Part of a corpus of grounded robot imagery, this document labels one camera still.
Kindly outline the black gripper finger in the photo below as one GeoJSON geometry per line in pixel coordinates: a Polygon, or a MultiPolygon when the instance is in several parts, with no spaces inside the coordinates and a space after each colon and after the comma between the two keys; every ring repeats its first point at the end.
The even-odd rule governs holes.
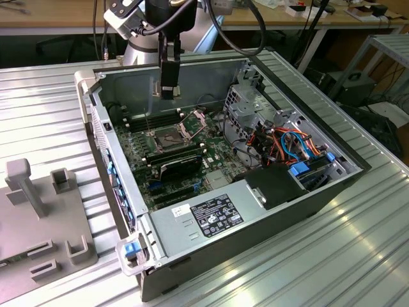
{"type": "Polygon", "coordinates": [[[168,38],[163,32],[158,37],[160,96],[163,100],[174,98],[174,88],[178,85],[180,71],[181,42],[180,36],[168,38]]]}

